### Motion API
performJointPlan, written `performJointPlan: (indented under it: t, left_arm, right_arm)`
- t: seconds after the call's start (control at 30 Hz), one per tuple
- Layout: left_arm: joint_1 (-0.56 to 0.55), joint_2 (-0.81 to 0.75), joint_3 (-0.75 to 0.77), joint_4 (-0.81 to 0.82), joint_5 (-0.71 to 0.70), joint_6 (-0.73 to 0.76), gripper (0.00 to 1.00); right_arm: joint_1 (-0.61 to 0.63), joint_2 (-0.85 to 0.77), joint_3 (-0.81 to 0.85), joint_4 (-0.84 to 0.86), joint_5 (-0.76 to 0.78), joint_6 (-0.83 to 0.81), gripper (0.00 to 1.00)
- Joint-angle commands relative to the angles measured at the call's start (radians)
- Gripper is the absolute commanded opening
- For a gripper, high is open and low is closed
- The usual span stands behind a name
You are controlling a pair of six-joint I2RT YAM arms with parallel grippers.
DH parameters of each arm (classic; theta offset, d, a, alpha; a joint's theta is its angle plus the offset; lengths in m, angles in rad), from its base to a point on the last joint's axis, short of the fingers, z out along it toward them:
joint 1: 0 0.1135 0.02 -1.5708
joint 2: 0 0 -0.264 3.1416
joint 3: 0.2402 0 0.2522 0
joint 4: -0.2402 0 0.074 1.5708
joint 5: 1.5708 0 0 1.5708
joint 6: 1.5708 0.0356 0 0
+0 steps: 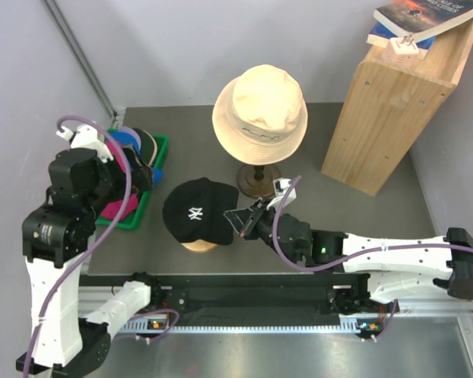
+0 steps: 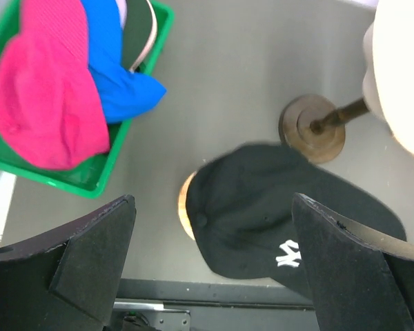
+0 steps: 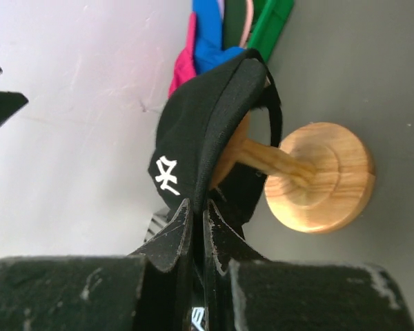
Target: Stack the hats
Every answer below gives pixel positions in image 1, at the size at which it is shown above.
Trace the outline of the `lavender baseball cap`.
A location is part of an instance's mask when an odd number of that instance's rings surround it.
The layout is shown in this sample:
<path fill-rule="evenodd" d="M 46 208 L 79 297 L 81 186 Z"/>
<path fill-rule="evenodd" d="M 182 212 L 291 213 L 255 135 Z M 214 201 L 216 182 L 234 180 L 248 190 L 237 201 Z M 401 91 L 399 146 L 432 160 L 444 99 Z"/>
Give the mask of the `lavender baseball cap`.
<path fill-rule="evenodd" d="M 136 140 L 136 143 L 138 145 L 138 149 L 141 148 L 141 138 L 140 138 L 139 134 L 134 129 L 132 129 L 130 127 L 127 127 L 127 126 L 121 126 L 119 128 L 119 130 L 121 132 L 125 132 L 125 133 L 131 135 Z"/>

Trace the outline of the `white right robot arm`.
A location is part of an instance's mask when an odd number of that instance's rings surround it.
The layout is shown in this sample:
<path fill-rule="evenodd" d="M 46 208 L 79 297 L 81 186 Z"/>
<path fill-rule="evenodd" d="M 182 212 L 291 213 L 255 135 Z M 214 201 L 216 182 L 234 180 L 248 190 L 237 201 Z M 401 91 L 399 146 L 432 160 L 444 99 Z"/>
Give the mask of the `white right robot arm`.
<path fill-rule="evenodd" d="M 341 312 L 368 312 L 378 304 L 439 291 L 473 301 L 473 237 L 463 228 L 411 240 L 314 230 L 262 199 L 226 210 L 224 217 L 240 238 L 262 240 L 301 272 L 364 275 L 366 283 L 351 294 L 336 291 L 331 302 Z"/>

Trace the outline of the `black baseball cap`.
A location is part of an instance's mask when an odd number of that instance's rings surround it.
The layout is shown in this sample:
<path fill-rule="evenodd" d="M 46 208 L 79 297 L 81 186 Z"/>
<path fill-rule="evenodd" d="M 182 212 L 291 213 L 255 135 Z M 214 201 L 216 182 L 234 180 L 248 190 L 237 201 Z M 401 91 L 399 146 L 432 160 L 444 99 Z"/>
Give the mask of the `black baseball cap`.
<path fill-rule="evenodd" d="M 233 227 L 224 212 L 237 207 L 239 191 L 232 185 L 202 177 L 175 187 L 162 207 L 162 219 L 179 243 L 204 241 L 220 246 L 233 242 Z"/>

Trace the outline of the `blue baseball cap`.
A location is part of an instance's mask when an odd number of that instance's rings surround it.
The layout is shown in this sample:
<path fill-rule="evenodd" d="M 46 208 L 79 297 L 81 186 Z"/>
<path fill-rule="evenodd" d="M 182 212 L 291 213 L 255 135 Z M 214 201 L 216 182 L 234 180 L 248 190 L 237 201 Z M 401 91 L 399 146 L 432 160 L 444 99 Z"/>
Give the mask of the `blue baseball cap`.
<path fill-rule="evenodd" d="M 121 132 L 120 130 L 119 131 L 111 130 L 110 134 L 120 144 L 120 146 L 131 144 L 132 146 L 134 146 L 136 152 L 140 154 L 140 149 L 138 149 L 136 140 L 131 135 L 125 132 Z M 156 159 L 154 161 L 154 164 L 152 166 L 149 166 L 151 167 L 154 173 L 153 183 L 155 187 L 164 176 L 164 173 L 162 171 L 162 166 L 163 166 L 164 160 L 166 159 L 169 140 L 164 135 L 152 135 L 152 136 L 155 138 L 156 142 L 158 143 L 158 153 L 157 153 Z"/>

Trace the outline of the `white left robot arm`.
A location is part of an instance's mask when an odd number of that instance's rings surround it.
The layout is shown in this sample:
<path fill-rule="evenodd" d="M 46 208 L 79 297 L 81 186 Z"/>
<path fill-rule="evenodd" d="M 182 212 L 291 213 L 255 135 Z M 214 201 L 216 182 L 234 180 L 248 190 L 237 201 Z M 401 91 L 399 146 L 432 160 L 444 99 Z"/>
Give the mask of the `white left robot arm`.
<path fill-rule="evenodd" d="M 131 145 L 110 157 L 63 150 L 49 164 L 45 202 L 22 224 L 23 255 L 32 290 L 32 336 L 16 369 L 25 377 L 83 377 L 98 369 L 119 330 L 141 309 L 158 310 L 163 294 L 135 273 L 99 309 L 80 317 L 79 283 L 95 222 L 126 192 L 152 187 L 153 172 Z"/>

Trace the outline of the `magenta baseball cap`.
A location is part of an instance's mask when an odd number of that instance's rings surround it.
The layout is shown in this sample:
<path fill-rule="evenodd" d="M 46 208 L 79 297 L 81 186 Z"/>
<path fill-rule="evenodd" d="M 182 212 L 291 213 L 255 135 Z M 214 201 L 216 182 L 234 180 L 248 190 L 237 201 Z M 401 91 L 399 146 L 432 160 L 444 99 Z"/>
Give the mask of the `magenta baseball cap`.
<path fill-rule="evenodd" d="M 113 155 L 114 160 L 119 164 L 122 173 L 125 173 L 124 162 L 122 161 L 121 157 L 118 155 L 117 149 L 109 140 L 106 140 L 105 144 L 107 145 L 107 148 Z M 112 221 L 116 217 L 118 210 L 121 208 L 123 197 L 124 197 L 124 191 L 120 191 L 119 194 L 117 195 L 117 200 L 110 202 L 102 211 L 102 213 L 100 214 L 100 217 L 108 221 Z M 135 211 L 138 207 L 138 204 L 139 204 L 139 200 L 138 200 L 137 195 L 131 195 L 128 200 L 127 206 L 125 207 L 125 210 L 123 214 L 121 215 L 119 221 L 122 222 L 131 212 Z"/>

